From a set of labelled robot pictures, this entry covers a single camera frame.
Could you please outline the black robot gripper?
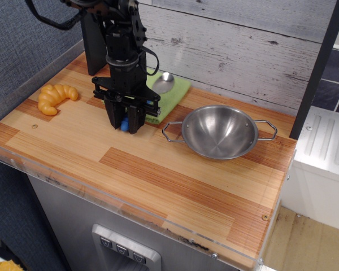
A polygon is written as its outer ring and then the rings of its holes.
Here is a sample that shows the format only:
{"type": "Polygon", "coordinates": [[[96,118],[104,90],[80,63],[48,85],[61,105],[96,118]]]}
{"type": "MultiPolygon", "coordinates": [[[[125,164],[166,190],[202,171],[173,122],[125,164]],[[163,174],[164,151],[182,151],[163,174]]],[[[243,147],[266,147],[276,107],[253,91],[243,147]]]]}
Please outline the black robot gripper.
{"type": "Polygon", "coordinates": [[[125,107],[118,101],[108,99],[110,95],[120,96],[120,101],[126,105],[134,101],[144,102],[144,109],[139,106],[130,106],[127,110],[129,132],[136,134],[145,123],[146,114],[159,116],[160,96],[152,91],[146,84],[147,65],[146,58],[136,60],[115,61],[106,59],[110,69],[110,77],[93,77],[95,85],[94,97],[103,100],[106,112],[114,129],[121,126],[125,116],[125,107]]]}

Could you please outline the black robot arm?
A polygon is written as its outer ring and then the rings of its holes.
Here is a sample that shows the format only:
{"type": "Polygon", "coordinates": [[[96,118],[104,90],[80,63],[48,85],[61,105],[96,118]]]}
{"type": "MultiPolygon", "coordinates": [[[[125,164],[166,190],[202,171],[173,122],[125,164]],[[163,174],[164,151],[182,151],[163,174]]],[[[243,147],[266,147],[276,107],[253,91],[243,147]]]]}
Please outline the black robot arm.
{"type": "Polygon", "coordinates": [[[141,128],[147,115],[160,114],[160,96],[147,86],[144,46],[147,29],[137,1],[65,1],[69,7],[90,13],[97,20],[106,46],[109,77],[93,77],[94,96],[104,101],[111,125],[117,129],[128,120],[130,134],[141,128]]]}

